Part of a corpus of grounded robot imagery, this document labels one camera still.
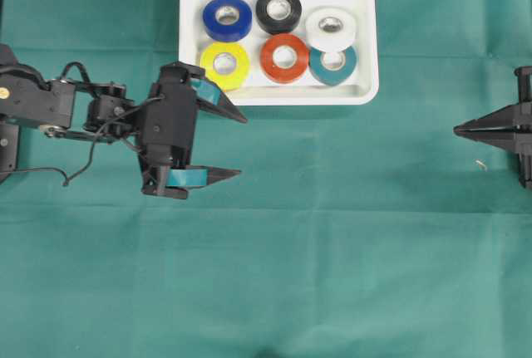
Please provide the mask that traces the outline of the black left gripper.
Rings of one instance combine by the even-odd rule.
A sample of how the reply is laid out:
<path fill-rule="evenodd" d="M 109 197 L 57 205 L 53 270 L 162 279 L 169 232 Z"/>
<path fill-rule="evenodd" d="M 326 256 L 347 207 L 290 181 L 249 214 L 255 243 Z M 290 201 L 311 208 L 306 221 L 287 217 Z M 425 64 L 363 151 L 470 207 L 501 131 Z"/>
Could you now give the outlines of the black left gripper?
<path fill-rule="evenodd" d="M 182 62 L 160 68 L 150 88 L 152 101 L 139 111 L 139 163 L 142 193 L 186 199 L 188 190 L 203 188 L 241 174 L 238 169 L 191 165 L 199 108 L 247 123 L 248 119 L 207 78 L 203 71 Z"/>

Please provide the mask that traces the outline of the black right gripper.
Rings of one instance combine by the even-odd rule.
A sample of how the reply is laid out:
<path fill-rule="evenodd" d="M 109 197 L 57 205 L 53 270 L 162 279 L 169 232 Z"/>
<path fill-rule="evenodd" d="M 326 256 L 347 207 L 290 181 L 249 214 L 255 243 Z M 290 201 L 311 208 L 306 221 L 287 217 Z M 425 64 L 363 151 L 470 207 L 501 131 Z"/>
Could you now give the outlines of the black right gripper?
<path fill-rule="evenodd" d="M 531 66 L 515 69 L 518 85 L 518 102 L 527 105 L 524 113 L 528 115 L 523 125 L 517 129 L 531 133 Z M 492 146 L 515 146 L 515 133 L 504 130 L 514 126 L 516 104 L 507 105 L 481 118 L 468 120 L 454 127 L 456 136 Z M 531 153 L 518 154 L 519 181 L 523 187 L 531 186 Z"/>

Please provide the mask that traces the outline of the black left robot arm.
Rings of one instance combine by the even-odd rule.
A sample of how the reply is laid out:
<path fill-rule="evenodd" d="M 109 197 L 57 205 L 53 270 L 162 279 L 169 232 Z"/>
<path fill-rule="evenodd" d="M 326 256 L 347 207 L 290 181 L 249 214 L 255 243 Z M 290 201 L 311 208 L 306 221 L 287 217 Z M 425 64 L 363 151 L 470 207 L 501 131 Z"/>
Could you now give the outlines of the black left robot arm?
<path fill-rule="evenodd" d="M 147 98 L 135 103 L 126 86 L 95 83 L 77 61 L 59 77 L 20 63 L 1 46 L 1 178 L 21 174 L 18 147 L 22 128 L 46 137 L 86 141 L 92 146 L 122 142 L 135 152 L 145 195 L 187 199 L 199 189 L 239 175 L 191 163 L 199 111 L 240 123 L 246 117 L 212 82 L 204 69 L 172 62 L 160 68 Z"/>

